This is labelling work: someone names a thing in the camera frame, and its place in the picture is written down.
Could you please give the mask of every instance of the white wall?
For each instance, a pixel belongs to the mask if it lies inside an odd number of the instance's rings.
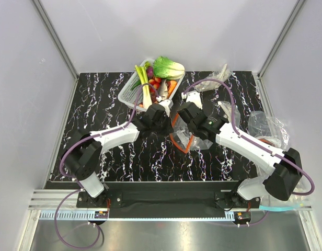
[[[79,72],[169,56],[187,70],[258,71],[296,0],[41,0]]]
[[[305,3],[263,81],[316,184],[311,200],[322,235],[322,1]]]
[[[16,250],[73,78],[30,0],[0,1],[0,250]]]

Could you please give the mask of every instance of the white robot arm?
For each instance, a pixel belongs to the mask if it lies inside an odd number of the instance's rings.
[[[97,198],[104,191],[104,186],[95,173],[100,154],[118,145],[132,143],[139,137],[147,137],[152,132],[162,135],[172,133],[173,128],[169,117],[172,105],[173,102],[169,99],[159,104],[152,104],[146,112],[133,118],[128,125],[125,122],[117,127],[102,131],[78,130],[67,143],[64,154],[81,139],[93,135],[100,136],[74,148],[65,160],[66,168],[91,197]]]
[[[223,117],[212,118],[205,115],[198,92],[187,94],[186,103],[180,107],[178,113],[188,125],[189,131],[193,135],[228,147],[253,161],[263,170],[264,174],[259,177],[240,181],[236,190],[232,191],[234,200],[249,201],[252,198],[268,194],[283,201],[289,199],[302,174],[275,155],[283,156],[301,167],[298,151],[289,149],[287,152],[284,152],[276,147],[266,145],[237,128],[237,131],[240,133],[238,135],[227,119]],[[248,142],[241,135],[244,135],[256,144],[268,147],[272,154]]]

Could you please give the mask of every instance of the black marble surface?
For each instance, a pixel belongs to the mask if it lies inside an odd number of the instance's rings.
[[[210,72],[187,72],[173,97],[174,107],[182,102],[180,94],[190,84],[207,77]],[[117,95],[132,73],[82,73],[68,115],[58,156],[74,131],[85,128],[97,131],[127,121],[131,110],[117,100]],[[227,81],[241,115],[240,128],[247,131],[252,111],[263,110],[251,72],[234,72]],[[227,91],[220,87],[202,94],[203,108],[209,113],[221,109],[217,102],[229,101]],[[51,181],[68,181],[59,171],[57,158]],[[150,135],[108,150],[100,157],[96,170],[101,181],[190,181],[239,180],[256,176],[256,168],[236,152],[214,143],[209,150],[184,154],[171,142],[169,136]]]

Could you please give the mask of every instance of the metal floor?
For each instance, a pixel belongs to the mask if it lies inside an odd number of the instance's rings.
[[[253,222],[262,212],[253,212]],[[61,235],[72,245],[88,246],[97,236],[91,226],[71,230],[82,221],[59,221]],[[226,224],[232,227],[215,224]],[[232,223],[208,222],[118,222],[101,225],[102,240],[90,250],[250,250],[250,251],[303,251],[310,250],[297,212],[270,213],[259,225],[238,229]],[[54,229],[54,222],[40,220],[34,235],[32,251],[75,250],[62,244]]]

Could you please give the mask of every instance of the white basket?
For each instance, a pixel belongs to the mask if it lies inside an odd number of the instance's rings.
[[[144,62],[141,63],[140,66],[144,66],[145,63],[149,61],[151,65],[153,65],[154,60],[153,59],[146,59]],[[184,78],[184,75],[180,78],[177,79],[177,85],[174,89],[174,91],[171,93],[169,99],[172,99],[175,92],[177,91],[178,87],[180,86],[182,79]],[[118,94],[118,100],[124,104],[126,104],[129,108],[133,109],[134,108],[134,102],[137,96],[137,92],[138,92],[138,87],[131,90],[132,86],[139,80],[139,76],[137,74],[137,72],[134,72],[133,75],[130,77],[130,79],[127,81],[127,83],[124,85],[124,87],[121,89],[121,91]],[[140,104],[142,102],[142,97],[143,97],[143,93],[141,92],[140,97],[138,99],[138,104]],[[137,111],[146,111],[146,108],[142,108],[140,106],[136,107]]]

